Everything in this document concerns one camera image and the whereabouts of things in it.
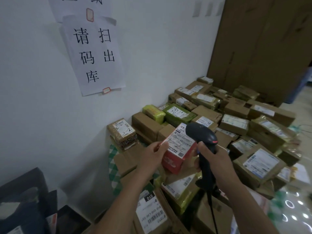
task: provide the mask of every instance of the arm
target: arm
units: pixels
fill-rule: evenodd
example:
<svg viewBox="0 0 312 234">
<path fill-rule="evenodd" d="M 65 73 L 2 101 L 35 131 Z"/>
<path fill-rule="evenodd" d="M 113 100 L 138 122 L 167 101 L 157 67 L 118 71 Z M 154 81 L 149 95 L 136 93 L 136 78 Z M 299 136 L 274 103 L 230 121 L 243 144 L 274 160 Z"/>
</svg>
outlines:
<svg viewBox="0 0 312 234">
<path fill-rule="evenodd" d="M 213 154 L 203 142 L 198 143 L 198 149 L 209 161 L 218 187 L 227 195 L 240 233 L 278 234 L 270 219 L 240 182 L 226 150 L 216 146 L 217 152 Z"/>
<path fill-rule="evenodd" d="M 138 198 L 148 179 L 161 164 L 168 149 L 168 142 L 160 145 L 155 142 L 142 153 L 140 163 L 131 181 L 122 189 L 102 220 L 96 225 L 93 234 L 129 234 Z"/>
</svg>

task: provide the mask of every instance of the wall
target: wall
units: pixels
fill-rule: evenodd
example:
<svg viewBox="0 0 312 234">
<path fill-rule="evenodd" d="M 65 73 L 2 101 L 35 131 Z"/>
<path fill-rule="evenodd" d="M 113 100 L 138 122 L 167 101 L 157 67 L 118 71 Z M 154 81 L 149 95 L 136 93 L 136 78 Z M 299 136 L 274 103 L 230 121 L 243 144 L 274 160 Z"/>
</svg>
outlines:
<svg viewBox="0 0 312 234">
<path fill-rule="evenodd" d="M 48 0 L 3 0 L 0 185 L 38 166 L 88 217 L 106 208 L 106 125 L 207 72 L 222 0 L 192 18 L 195 1 L 112 0 L 127 87 L 82 97 Z"/>
</svg>

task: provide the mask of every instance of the person's right hand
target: person's right hand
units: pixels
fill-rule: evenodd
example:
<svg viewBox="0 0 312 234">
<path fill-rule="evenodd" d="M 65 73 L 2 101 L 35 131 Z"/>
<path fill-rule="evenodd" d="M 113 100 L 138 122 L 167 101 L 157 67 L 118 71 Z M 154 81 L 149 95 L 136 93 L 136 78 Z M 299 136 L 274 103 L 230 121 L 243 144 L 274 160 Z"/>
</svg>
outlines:
<svg viewBox="0 0 312 234">
<path fill-rule="evenodd" d="M 223 147 L 217 145 L 216 154 L 213 154 L 203 142 L 199 142 L 197 148 L 209 161 L 210 169 L 216 178 L 216 184 L 224 193 L 227 193 L 233 185 L 240 183 L 232 161 Z M 195 160 L 195 167 L 199 169 L 199 158 Z"/>
</svg>

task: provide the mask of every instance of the black barcode scanner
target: black barcode scanner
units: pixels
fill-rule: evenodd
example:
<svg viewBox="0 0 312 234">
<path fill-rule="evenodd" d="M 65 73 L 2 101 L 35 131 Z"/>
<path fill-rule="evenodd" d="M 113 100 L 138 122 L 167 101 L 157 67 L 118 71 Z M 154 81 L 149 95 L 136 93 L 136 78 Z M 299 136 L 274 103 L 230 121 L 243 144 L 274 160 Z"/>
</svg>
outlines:
<svg viewBox="0 0 312 234">
<path fill-rule="evenodd" d="M 216 153 L 216 145 L 218 144 L 218 139 L 211 129 L 196 122 L 190 122 L 186 125 L 185 133 L 197 143 L 202 141 L 212 153 Z M 208 204 L 210 206 L 213 217 L 213 224 L 216 229 L 216 234 L 218 234 L 218 229 L 216 226 L 216 220 L 212 207 L 212 192 L 216 189 L 216 179 L 211 172 L 208 160 L 205 159 L 205 157 L 198 150 L 197 153 L 199 153 L 199 166 L 202 170 L 202 179 L 197 180 L 196 185 L 207 193 Z"/>
</svg>

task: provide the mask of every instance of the stack of boxes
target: stack of boxes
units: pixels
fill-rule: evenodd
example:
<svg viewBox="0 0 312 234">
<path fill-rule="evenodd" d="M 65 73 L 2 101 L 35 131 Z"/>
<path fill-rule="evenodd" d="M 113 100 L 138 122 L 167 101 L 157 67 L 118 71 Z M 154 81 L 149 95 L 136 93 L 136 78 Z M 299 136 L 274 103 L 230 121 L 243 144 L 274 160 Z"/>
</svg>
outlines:
<svg viewBox="0 0 312 234">
<path fill-rule="evenodd" d="M 176 89 L 166 104 L 145 106 L 142 112 L 132 116 L 132 125 L 123 118 L 108 125 L 115 145 L 123 152 L 114 158 L 122 177 L 135 173 L 144 150 L 137 138 L 146 145 L 155 141 L 169 142 L 169 149 L 158 169 L 160 176 L 151 179 L 156 190 L 146 195 L 161 196 L 164 192 L 177 215 L 185 211 L 198 192 L 195 181 L 201 178 L 201 173 L 197 173 L 193 165 L 197 144 L 185 134 L 185 127 L 190 122 L 202 124 L 216 133 L 218 144 L 229 151 L 240 180 L 262 197 L 272 199 L 275 191 L 289 183 L 292 166 L 301 159 L 298 150 L 300 140 L 288 128 L 295 119 L 295 113 L 256 101 L 259 93 L 245 86 L 239 86 L 231 94 L 212 84 L 212 79 L 198 78 L 185 88 Z M 217 206 L 224 210 L 220 217 L 224 218 L 227 232 L 233 215 L 226 200 L 219 197 L 213 202 L 216 203 L 216 212 Z M 203 218 L 206 205 L 203 199 L 196 220 L 211 229 L 208 227 L 211 219 Z M 156 230 L 172 227 L 173 220 L 169 219 L 161 221 L 162 228 L 157 226 L 151 230 L 152 233 L 163 233 Z M 137 232 L 143 233 L 142 226 L 135 220 Z"/>
</svg>

